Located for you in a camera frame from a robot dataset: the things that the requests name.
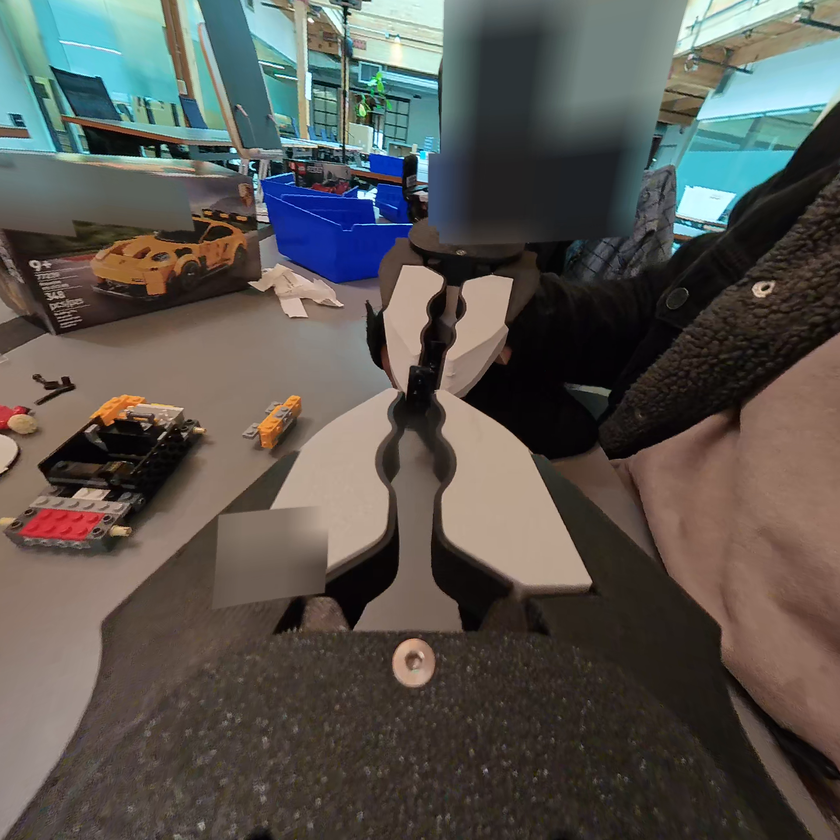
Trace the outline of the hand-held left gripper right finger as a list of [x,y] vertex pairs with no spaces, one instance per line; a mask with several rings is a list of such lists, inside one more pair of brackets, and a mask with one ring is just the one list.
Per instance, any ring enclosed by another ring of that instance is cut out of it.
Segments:
[[520,595],[587,593],[592,578],[528,447],[455,395],[435,396],[455,457],[440,501],[444,540]]

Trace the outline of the black tripod stand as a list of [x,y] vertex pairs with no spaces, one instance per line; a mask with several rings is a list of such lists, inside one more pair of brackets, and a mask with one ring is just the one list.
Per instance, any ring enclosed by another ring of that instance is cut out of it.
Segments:
[[339,141],[341,147],[341,162],[346,165],[349,145],[349,117],[350,117],[350,64],[353,58],[354,46],[350,34],[350,16],[352,11],[360,11],[362,1],[331,1],[330,4],[341,10],[339,28],[339,58],[340,58],[340,109],[339,109]]

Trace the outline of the pink sweatshirt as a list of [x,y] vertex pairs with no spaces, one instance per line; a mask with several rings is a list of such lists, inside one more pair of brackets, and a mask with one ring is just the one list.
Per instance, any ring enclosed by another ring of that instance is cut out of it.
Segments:
[[838,336],[742,408],[612,464],[735,680],[838,765]]

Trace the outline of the grey divider panel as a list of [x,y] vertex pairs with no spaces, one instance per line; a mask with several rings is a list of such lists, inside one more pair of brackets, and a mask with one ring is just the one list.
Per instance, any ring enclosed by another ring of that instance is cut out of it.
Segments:
[[279,161],[281,139],[242,4],[198,5],[200,45],[232,145],[247,161]]

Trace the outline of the dark toy box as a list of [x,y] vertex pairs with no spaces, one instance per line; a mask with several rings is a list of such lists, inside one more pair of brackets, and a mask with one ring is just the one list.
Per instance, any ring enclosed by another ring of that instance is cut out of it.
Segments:
[[351,167],[342,163],[292,159],[287,162],[287,171],[298,188],[341,196],[355,187]]

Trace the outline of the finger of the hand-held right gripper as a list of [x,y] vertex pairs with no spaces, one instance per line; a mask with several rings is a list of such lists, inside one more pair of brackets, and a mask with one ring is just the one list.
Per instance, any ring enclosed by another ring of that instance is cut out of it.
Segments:
[[454,339],[454,327],[446,322],[453,305],[443,275],[425,266],[399,270],[383,321],[391,377],[401,393],[409,393],[412,368],[440,369]]
[[466,280],[459,293],[464,311],[445,353],[445,391],[463,398],[505,346],[513,279],[488,275]]

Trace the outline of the long black orange brick strip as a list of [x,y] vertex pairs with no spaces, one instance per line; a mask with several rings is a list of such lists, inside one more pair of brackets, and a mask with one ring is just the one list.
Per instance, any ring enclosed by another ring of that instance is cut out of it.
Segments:
[[453,458],[443,435],[446,411],[438,397],[445,351],[444,341],[432,339],[421,352],[419,363],[410,367],[406,390],[407,426],[431,454],[439,482],[449,476]]

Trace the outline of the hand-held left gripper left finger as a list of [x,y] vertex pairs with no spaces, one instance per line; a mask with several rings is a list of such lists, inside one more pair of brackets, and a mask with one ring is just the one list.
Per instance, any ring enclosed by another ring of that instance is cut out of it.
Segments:
[[327,574],[343,574],[392,541],[396,504],[385,475],[385,451],[395,439],[387,389],[338,416],[297,452],[271,510],[315,508],[327,532]]

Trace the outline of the crumpled white paper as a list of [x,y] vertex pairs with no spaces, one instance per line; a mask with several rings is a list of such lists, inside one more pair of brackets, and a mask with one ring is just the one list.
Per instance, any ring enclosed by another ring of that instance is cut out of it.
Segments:
[[280,264],[262,269],[261,277],[248,285],[259,292],[274,293],[282,311],[293,320],[308,318],[306,301],[321,308],[342,309],[344,306],[324,280],[310,280]]

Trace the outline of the yellow car toy box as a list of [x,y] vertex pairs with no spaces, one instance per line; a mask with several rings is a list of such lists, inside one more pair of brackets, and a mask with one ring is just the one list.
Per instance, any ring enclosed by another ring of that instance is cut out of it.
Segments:
[[2,302],[59,335],[247,288],[254,179],[201,161],[2,150]]

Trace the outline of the black brick car chassis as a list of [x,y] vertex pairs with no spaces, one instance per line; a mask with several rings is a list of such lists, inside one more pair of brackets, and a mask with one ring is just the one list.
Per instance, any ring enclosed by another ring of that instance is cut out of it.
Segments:
[[182,407],[113,397],[38,464],[46,488],[2,534],[22,550],[108,553],[205,434]]

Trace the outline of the black office chair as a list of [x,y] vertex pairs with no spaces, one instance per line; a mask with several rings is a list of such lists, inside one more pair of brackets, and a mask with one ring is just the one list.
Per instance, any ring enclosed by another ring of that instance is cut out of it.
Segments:
[[[79,118],[120,122],[100,77],[87,77],[56,67],[50,68],[70,109]],[[143,147],[132,135],[97,128],[82,128],[90,154],[142,157]]]

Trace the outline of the black hinge brick piece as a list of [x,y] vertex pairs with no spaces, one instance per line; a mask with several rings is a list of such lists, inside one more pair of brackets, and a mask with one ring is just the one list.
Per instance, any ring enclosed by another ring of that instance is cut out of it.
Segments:
[[77,389],[77,385],[69,376],[62,376],[59,381],[52,381],[46,379],[42,374],[33,374],[31,379],[45,390],[45,393],[34,401],[35,406],[45,405],[58,396],[63,396]]

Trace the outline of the grey desk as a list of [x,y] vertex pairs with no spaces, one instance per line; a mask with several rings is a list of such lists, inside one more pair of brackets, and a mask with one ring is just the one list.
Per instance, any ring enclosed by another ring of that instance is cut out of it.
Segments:
[[[309,303],[302,320],[268,292],[245,290],[2,351],[2,404],[34,408],[39,427],[2,477],[3,517],[33,500],[45,484],[38,462],[111,397],[182,406],[207,430],[124,550],[74,560],[2,538],[2,835],[77,729],[98,675],[103,619],[273,465],[242,438],[245,428],[268,404],[300,395],[294,447],[385,389],[364,340],[376,282],[335,290],[342,309]],[[45,390],[33,374],[69,376],[77,389],[35,406]]]

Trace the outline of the potted plant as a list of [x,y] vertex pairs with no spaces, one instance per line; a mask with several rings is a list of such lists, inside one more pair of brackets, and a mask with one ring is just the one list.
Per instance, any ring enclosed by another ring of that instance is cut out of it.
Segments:
[[358,121],[366,123],[377,115],[385,115],[393,110],[392,101],[385,91],[384,72],[380,69],[364,82],[364,88],[358,92],[354,113]]

